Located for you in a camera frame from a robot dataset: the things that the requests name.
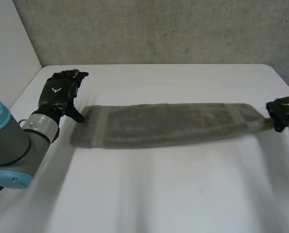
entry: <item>gray wall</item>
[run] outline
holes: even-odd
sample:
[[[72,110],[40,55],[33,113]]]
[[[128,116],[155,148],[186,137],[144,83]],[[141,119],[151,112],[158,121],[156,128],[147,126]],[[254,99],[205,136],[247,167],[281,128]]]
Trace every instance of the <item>gray wall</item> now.
[[[43,66],[261,63],[289,85],[289,0],[14,0]]]

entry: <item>gray towel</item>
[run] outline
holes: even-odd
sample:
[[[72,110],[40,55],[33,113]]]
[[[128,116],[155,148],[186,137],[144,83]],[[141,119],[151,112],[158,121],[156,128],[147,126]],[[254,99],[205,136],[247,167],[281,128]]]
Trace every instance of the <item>gray towel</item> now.
[[[88,106],[71,144],[80,148],[151,148],[239,136],[273,127],[243,103]]]

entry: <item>white table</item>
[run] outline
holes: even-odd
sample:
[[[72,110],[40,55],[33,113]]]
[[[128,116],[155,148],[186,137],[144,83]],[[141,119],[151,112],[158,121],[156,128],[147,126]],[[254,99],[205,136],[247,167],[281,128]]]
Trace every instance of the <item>white table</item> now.
[[[266,65],[87,65],[43,68],[11,108],[27,118],[47,78],[80,69],[76,106],[242,102],[289,96]],[[289,232],[289,132],[189,146],[75,149],[61,121],[27,190],[0,192],[0,233]]]

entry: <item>robotic arm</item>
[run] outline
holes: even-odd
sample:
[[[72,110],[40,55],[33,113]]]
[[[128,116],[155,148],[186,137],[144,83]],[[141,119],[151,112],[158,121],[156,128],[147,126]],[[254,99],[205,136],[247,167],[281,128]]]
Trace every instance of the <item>robotic arm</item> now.
[[[22,128],[0,102],[0,190],[29,187],[51,143],[59,136],[62,116],[84,122],[73,102],[86,76],[88,73],[76,69],[54,73],[43,88],[38,110]]]

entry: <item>black glove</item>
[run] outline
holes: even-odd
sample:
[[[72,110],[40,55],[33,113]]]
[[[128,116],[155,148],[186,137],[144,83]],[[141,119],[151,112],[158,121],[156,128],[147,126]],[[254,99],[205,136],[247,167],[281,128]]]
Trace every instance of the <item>black glove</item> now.
[[[274,128],[277,132],[282,132],[289,126],[289,97],[267,103],[266,109],[274,120]]]
[[[73,101],[86,76],[87,72],[79,72],[77,69],[54,73],[43,87],[38,103],[39,109],[35,113],[49,112],[48,114],[58,123],[63,115],[83,123],[85,119],[74,107]]]

